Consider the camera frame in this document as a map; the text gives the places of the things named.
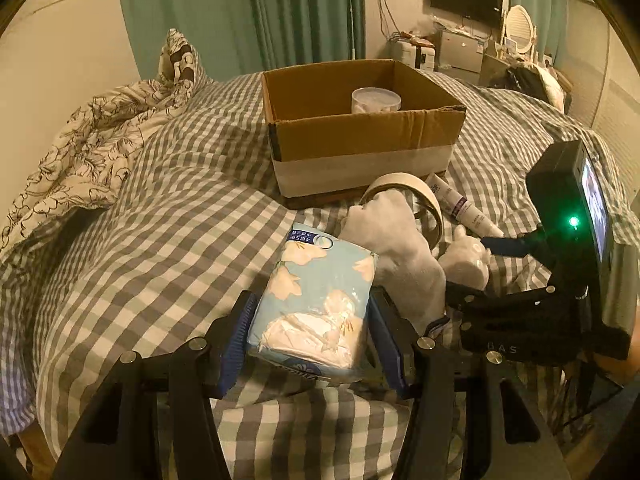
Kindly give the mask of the white purple cream tube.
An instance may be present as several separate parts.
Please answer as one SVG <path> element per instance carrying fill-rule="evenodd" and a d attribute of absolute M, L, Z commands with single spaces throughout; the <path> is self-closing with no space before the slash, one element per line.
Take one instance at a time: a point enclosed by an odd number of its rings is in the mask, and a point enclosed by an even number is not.
<path fill-rule="evenodd" d="M 504 233 L 468 198 L 437 174 L 430 174 L 426 184 L 436 196 L 440 208 L 480 238 L 504 237 Z"/>

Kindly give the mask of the white sock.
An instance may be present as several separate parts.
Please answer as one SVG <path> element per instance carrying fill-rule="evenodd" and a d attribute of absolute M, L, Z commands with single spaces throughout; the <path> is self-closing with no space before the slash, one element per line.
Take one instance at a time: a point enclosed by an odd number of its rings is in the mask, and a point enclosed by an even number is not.
<path fill-rule="evenodd" d="M 373 283 L 386 290 L 419 334 L 445 314 L 445 272 L 418 230 L 404 194 L 387 190 L 351 206 L 340 237 L 378 255 Z"/>

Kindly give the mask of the beige tape roll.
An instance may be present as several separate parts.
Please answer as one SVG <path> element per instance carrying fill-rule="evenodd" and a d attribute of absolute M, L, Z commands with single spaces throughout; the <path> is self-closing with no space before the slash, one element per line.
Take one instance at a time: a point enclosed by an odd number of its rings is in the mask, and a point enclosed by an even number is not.
<path fill-rule="evenodd" d="M 413 217 L 421 222 L 422 234 L 431 249 L 435 249 L 442 239 L 444 220 L 442 208 L 434 192 L 424 180 L 406 172 L 391 172 L 376 178 L 363 193 L 360 204 L 365 205 L 378 194 L 396 190 L 412 196 Z"/>

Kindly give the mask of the blue tissue pack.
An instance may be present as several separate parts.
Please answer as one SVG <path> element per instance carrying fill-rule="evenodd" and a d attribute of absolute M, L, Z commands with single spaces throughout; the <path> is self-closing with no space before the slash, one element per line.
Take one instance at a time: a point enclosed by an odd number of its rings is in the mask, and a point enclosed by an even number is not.
<path fill-rule="evenodd" d="M 361 379 L 377 263 L 367 248 L 293 224 L 258 301 L 248 353 L 312 378 Z"/>

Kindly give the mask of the clear round plastic container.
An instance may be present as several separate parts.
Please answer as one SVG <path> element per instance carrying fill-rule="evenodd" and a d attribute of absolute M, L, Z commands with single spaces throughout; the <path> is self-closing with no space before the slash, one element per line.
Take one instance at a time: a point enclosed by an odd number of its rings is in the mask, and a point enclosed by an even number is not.
<path fill-rule="evenodd" d="M 352 92 L 352 114 L 390 113 L 401 108 L 401 97 L 392 90 L 362 87 Z"/>

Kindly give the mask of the black bag on chair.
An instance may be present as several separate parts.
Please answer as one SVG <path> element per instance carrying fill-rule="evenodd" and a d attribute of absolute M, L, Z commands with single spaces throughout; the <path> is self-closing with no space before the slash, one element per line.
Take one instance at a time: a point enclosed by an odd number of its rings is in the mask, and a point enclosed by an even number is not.
<path fill-rule="evenodd" d="M 513 90 L 546 102 L 562 113 L 572 104 L 570 87 L 564 88 L 554 70 L 532 63 L 515 63 L 489 78 L 490 88 Z"/>

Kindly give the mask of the grey mini fridge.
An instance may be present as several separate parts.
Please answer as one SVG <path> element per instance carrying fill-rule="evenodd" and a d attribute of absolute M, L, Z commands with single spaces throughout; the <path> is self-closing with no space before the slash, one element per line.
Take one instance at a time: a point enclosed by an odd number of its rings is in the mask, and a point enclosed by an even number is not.
<path fill-rule="evenodd" d="M 442 30 L 435 37 L 436 70 L 470 84 L 480 82 L 484 44 L 475 38 Z"/>

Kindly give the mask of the white suitcase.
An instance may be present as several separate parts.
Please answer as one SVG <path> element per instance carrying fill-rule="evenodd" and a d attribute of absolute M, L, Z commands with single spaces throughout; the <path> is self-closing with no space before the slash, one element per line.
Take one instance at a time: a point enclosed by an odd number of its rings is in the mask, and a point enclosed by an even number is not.
<path fill-rule="evenodd" d="M 408 40 L 399 40 L 390 44 L 390 54 L 395 61 L 426 72 L 434 72 L 436 50 L 429 41 L 413 44 Z"/>

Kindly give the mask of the white oval mirror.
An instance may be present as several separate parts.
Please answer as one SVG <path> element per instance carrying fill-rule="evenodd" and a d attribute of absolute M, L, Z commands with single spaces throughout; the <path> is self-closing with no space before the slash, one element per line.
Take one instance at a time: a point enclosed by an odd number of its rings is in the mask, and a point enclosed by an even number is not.
<path fill-rule="evenodd" d="M 532 56 L 536 46 L 536 27 L 528 11 L 516 4 L 503 21 L 503 45 L 512 55 Z"/>

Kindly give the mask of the cardboard box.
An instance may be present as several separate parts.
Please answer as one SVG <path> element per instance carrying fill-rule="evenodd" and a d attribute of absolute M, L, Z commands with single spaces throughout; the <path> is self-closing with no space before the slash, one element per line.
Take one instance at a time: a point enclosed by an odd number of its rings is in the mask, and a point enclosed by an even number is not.
<path fill-rule="evenodd" d="M 399 110 L 353 113 L 364 88 L 395 92 Z M 262 97 L 279 191 L 302 202 L 328 202 L 391 172 L 445 171 L 466 114 L 431 75 L 393 60 L 270 70 Z"/>

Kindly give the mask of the floral white blanket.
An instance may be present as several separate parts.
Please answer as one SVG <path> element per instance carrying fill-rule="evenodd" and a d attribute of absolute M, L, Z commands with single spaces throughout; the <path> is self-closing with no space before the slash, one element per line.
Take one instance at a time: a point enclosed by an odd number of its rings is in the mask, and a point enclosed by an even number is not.
<path fill-rule="evenodd" d="M 1 258 L 76 208 L 114 204 L 145 143 L 186 110 L 200 87 L 188 70 L 175 82 L 138 81 L 78 107 L 10 206 Z"/>

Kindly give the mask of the checked pillow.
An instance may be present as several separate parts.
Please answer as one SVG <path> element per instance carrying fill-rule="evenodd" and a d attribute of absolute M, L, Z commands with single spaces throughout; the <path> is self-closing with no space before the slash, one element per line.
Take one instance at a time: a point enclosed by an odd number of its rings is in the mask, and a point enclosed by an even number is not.
<path fill-rule="evenodd" d="M 185 81 L 193 93 L 209 81 L 198 51 L 178 29 L 168 30 L 158 58 L 156 80 L 169 87 Z"/>

